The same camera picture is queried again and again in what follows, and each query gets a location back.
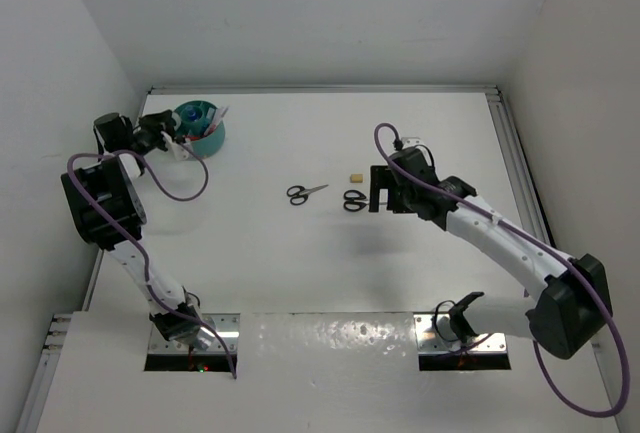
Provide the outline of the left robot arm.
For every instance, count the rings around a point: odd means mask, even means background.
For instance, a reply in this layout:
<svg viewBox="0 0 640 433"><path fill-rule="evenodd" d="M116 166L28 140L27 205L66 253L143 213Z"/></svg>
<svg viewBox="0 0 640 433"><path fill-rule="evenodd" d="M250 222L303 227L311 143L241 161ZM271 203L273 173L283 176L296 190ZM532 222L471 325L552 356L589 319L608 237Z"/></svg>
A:
<svg viewBox="0 0 640 433"><path fill-rule="evenodd" d="M61 182L79 235L128 272L164 340L204 351L213 341L212 328L201 317L196 295L153 266L143 245L146 213L133 186L145 173L156 177L144 159L148 153L195 155L179 127L179 116L170 110L143 116L136 125L119 113L103 115L93 126L98 151L72 155Z"/></svg>

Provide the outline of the small black scissors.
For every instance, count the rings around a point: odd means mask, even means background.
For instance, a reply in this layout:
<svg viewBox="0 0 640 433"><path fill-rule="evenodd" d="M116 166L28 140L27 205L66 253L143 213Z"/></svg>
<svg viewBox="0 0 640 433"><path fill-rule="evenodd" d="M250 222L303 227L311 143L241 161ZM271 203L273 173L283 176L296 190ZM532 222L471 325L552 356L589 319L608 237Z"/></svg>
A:
<svg viewBox="0 0 640 433"><path fill-rule="evenodd" d="M306 188L302 185L293 185L286 191L286 196L289 198L289 202L293 206L300 206L307 202L309 196L313 193L321 191L328 187L328 184L315 186L312 188Z"/></svg>

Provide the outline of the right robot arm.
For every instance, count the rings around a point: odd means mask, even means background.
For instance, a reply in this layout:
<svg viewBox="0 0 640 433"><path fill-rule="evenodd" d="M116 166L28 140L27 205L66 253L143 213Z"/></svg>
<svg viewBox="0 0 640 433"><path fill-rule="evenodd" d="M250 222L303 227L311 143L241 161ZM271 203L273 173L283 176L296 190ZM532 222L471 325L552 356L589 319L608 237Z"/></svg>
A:
<svg viewBox="0 0 640 433"><path fill-rule="evenodd" d="M603 264L586 254L575 258L524 238L523 230L499 217L474 187L456 176L439 179L417 147L406 147L388 166L370 168L369 210L415 214L477 248L518 281L528 301L499 302L475 291L455 302L435 323L438 336L468 344L481 334L530 338L567 360L605 325L612 305Z"/></svg>

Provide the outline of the large black scissors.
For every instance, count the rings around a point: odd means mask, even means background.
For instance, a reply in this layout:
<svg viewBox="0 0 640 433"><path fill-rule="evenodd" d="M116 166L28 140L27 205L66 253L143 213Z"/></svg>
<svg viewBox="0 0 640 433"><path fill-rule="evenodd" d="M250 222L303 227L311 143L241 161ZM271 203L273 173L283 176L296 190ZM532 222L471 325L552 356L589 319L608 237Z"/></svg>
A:
<svg viewBox="0 0 640 433"><path fill-rule="evenodd" d="M343 193L343 209L348 212L359 212L369 206L367 196L356 189L349 189Z"/></svg>

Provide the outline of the blue highlighter pen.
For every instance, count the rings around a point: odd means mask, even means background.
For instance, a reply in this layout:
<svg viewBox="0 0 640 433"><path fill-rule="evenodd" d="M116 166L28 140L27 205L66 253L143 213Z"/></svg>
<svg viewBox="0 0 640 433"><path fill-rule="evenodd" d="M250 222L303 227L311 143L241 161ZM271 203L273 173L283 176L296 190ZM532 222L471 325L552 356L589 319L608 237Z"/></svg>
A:
<svg viewBox="0 0 640 433"><path fill-rule="evenodd" d="M206 114L206 122L205 122L205 127L203 130L203 135L207 134L207 131L209 130L211 124L213 123L213 119L216 113L216 107L213 106L211 108L208 109L207 114Z"/></svg>

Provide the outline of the pink highlighter pen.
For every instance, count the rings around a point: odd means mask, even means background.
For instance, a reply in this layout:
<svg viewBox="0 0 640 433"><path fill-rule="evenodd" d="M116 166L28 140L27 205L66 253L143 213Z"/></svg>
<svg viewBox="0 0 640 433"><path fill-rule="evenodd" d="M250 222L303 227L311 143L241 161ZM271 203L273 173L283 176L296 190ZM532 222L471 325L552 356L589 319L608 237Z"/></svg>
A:
<svg viewBox="0 0 640 433"><path fill-rule="evenodd" d="M209 128L207 129L207 134L211 134L217 129L219 124L223 121L228 110L229 110L228 106L221 107L216 110L216 112L214 113L212 122L210 123Z"/></svg>

